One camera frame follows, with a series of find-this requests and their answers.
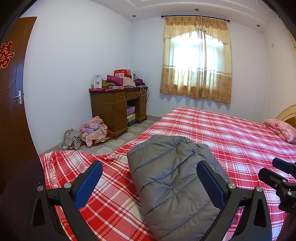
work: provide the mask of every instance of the blue gripper pad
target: blue gripper pad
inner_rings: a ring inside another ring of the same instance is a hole
[[[279,158],[275,158],[272,160],[272,166],[287,174],[292,174],[294,171],[293,165],[291,163],[283,161]]]
[[[84,207],[103,173],[103,165],[98,162],[86,176],[75,193],[74,205],[77,209]]]
[[[213,205],[223,209],[225,207],[224,192],[201,161],[196,166],[196,172]]]

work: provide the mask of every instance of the green cloth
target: green cloth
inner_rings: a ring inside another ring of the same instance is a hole
[[[115,84],[113,82],[107,82],[105,80],[102,80],[102,88],[106,88],[109,86],[115,86]]]

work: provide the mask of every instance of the door handle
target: door handle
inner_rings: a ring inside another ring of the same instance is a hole
[[[15,98],[19,98],[19,104],[22,104],[22,92],[21,91],[19,91],[19,95],[14,97],[13,99],[15,99]]]

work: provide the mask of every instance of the pile of clothes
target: pile of clothes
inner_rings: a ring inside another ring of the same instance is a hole
[[[107,135],[107,126],[104,124],[103,120],[96,116],[89,118],[84,125],[80,128],[82,133],[82,140],[91,147],[92,140],[100,140]]]
[[[64,143],[69,146],[70,149],[78,150],[80,148],[82,139],[82,133],[78,130],[66,130],[64,135]]]
[[[137,78],[136,80],[134,80],[134,82],[136,86],[146,86],[142,79]]]
[[[123,86],[125,88],[132,88],[132,87],[146,87],[146,84],[143,82],[142,79],[136,77],[133,81],[129,77],[118,78],[115,76],[107,75],[107,80],[102,81],[102,87],[109,87],[109,86]]]

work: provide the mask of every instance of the wooden desk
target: wooden desk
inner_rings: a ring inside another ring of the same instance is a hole
[[[92,116],[99,116],[115,138],[127,132],[126,106],[134,106],[136,121],[140,123],[147,118],[147,91],[145,88],[126,88],[123,90],[90,91]]]

